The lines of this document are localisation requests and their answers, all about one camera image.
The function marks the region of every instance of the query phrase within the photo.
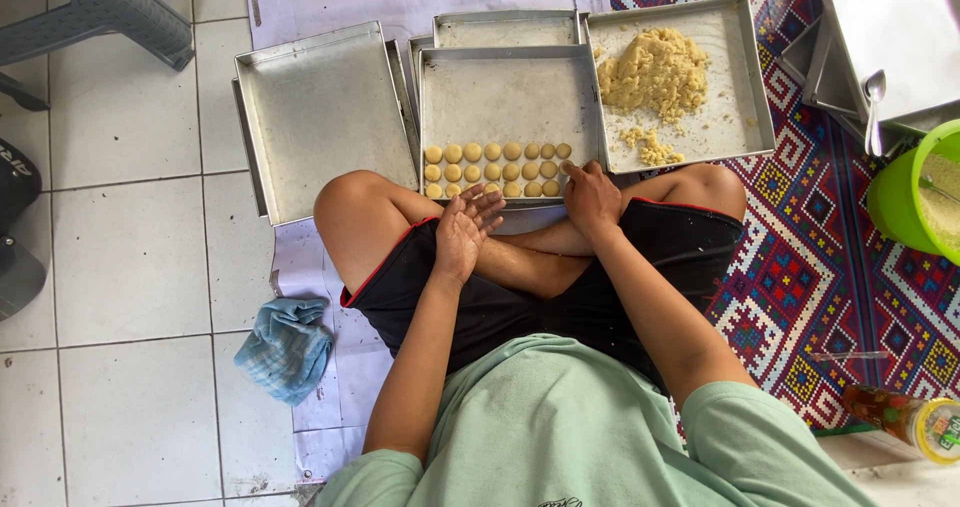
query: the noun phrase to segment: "green plastic container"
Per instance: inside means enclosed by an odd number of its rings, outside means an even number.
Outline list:
[[[960,120],[950,120],[930,130],[916,148],[882,169],[867,191],[867,212],[873,225],[897,243],[923,253],[945,256],[960,265],[960,250],[938,239],[920,214],[917,182],[924,160],[931,154],[960,163]]]

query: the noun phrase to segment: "spoon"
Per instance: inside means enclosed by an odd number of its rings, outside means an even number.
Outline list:
[[[875,71],[863,84],[863,92],[870,100],[870,114],[867,117],[867,134],[864,140],[864,149],[867,155],[880,157],[883,155],[881,145],[881,125],[877,122],[877,104],[883,100],[887,92],[887,74],[883,69]]]
[[[937,187],[937,185],[933,184],[933,175],[931,175],[931,174],[929,174],[929,173],[928,173],[928,174],[922,174],[922,175],[920,175],[920,176],[919,176],[919,181],[917,182],[917,185],[918,185],[920,188],[929,188],[930,190],[932,190],[932,191],[934,191],[934,192],[938,192],[938,193],[942,194],[942,195],[943,195],[944,197],[946,197],[947,199],[952,200],[955,204],[960,204],[960,199],[957,199],[957,198],[954,197],[953,195],[948,194],[947,192],[945,192],[942,188],[939,188],[939,187]]]

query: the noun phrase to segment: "hand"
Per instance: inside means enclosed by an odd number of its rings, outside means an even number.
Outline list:
[[[564,162],[570,174],[563,192],[566,213],[587,241],[600,231],[616,227],[622,212],[620,190],[600,169],[596,160],[590,160],[581,168]]]
[[[433,272],[459,280],[461,286],[474,272],[483,242],[503,223],[503,217],[492,219],[507,205],[503,194],[496,191],[476,197],[483,191],[484,185],[476,184],[454,195],[439,217]]]

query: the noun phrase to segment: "colorful woven mat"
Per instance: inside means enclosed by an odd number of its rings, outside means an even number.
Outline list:
[[[694,0],[610,0],[615,10]],[[840,403],[867,383],[960,400],[960,271],[884,238],[866,192],[882,163],[778,65],[821,0],[750,0],[776,150],[725,162],[747,187],[744,236],[706,317],[765,391],[814,432],[863,429]],[[879,360],[810,354],[887,351]]]

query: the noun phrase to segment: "mint green t-shirt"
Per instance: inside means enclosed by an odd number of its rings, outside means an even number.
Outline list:
[[[784,403],[740,383],[695,390],[682,415],[630,366],[579,341],[514,339],[447,378],[426,470],[380,449],[317,505],[873,505]]]

